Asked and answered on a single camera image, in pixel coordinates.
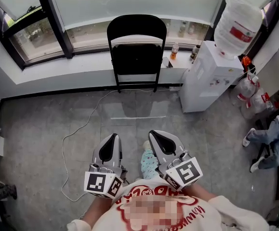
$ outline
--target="gray floor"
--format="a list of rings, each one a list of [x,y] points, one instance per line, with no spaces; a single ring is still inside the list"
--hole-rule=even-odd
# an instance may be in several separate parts
[[[78,218],[93,197],[73,203],[60,189],[66,180],[61,140],[83,125],[98,100],[108,91],[71,93],[6,101],[0,113],[5,156],[0,179],[16,184],[18,199],[6,203],[20,231],[65,229]],[[252,127],[225,92],[209,109],[183,114],[176,92],[114,92],[104,98],[90,123],[65,140],[69,181],[65,192],[76,199],[83,193],[84,172],[94,147],[109,134],[121,136],[127,178],[140,176],[142,144],[151,129],[177,135],[196,156],[204,176],[199,183],[234,204],[266,215],[272,206],[276,170],[249,172],[259,145],[242,148]]]

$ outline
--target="black folding chair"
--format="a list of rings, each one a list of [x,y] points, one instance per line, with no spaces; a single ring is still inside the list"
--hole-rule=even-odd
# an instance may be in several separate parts
[[[159,82],[167,29],[164,22],[152,15],[132,14],[115,18],[107,28],[107,38],[114,68],[118,92],[120,85],[154,83],[154,92]],[[111,41],[128,35],[147,35],[159,38],[162,47],[154,43],[118,44],[113,48]],[[119,82],[118,75],[156,74],[155,81]]]

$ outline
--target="light blue pants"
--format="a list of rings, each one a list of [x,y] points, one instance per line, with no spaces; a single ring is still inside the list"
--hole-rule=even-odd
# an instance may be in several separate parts
[[[268,130],[252,131],[247,139],[251,142],[259,142],[270,144],[274,142],[274,153],[267,159],[262,160],[258,168],[267,169],[279,166],[279,120],[275,119],[271,122]]]
[[[144,179],[149,180],[159,175],[158,172],[155,171],[155,169],[158,167],[158,163],[158,159],[153,155],[151,149],[144,151],[140,161],[141,172]]]

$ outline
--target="window frame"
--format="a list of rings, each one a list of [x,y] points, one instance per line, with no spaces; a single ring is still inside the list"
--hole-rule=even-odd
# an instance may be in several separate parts
[[[8,28],[5,32],[2,31],[2,28],[0,28],[0,41],[5,47],[8,54],[13,58],[13,60],[16,62],[16,64],[21,68],[21,70],[24,70],[26,67],[44,63],[53,59],[57,58],[64,58],[71,59],[74,55],[81,55],[81,54],[89,54],[89,53],[97,53],[97,52],[105,52],[109,51],[108,44],[102,44],[102,45],[95,45],[95,46],[88,46],[88,47],[82,47],[82,48],[73,48],[73,45],[70,41],[70,38],[67,34],[67,31],[65,28],[63,28],[63,25],[61,25],[59,21],[59,15],[57,14],[53,0],[40,0],[41,9],[38,11],[35,11],[34,13],[26,16],[25,18],[18,21],[16,24],[12,25],[10,28]],[[204,37],[204,40],[214,40],[214,29],[217,26],[221,15],[225,9],[226,3],[225,0],[222,0],[218,12],[215,16],[213,27],[209,26],[208,31]],[[279,19],[279,14],[273,17],[273,24],[277,23]],[[20,53],[15,49],[14,45],[10,41],[10,37],[12,37],[15,33],[19,32],[20,30],[26,28],[27,26],[36,23],[44,18],[47,18],[50,26],[53,30],[53,33],[61,46],[62,51],[51,53],[45,56],[41,56],[35,59],[31,59],[29,61],[24,61],[24,59],[21,57]],[[270,35],[271,31],[273,30],[274,26],[271,26],[269,28],[268,33],[262,33],[260,31],[260,35],[257,39],[257,41],[254,43],[254,46],[249,51],[253,56],[258,53],[260,48],[263,46],[264,42],[267,40],[268,36]],[[173,43],[165,43],[165,50],[171,50]],[[180,48],[179,50],[183,51],[192,51],[194,45],[192,44],[179,44]]]

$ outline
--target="white sneaker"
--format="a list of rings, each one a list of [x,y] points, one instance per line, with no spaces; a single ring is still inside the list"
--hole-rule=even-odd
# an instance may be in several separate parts
[[[150,145],[150,141],[145,141],[143,144],[143,148],[145,150],[152,150],[151,145]]]
[[[243,140],[242,140],[242,145],[243,145],[244,147],[247,147],[247,146],[251,143],[246,137],[247,137],[247,136],[250,134],[250,132],[252,132],[252,131],[256,131],[256,129],[251,128],[250,131],[247,133],[247,135],[245,135],[245,137],[243,138]]]
[[[264,160],[264,158],[265,158],[264,156],[260,157],[259,160],[251,166],[251,168],[250,168],[251,173],[253,173],[254,171],[259,169],[258,165],[262,160]]]

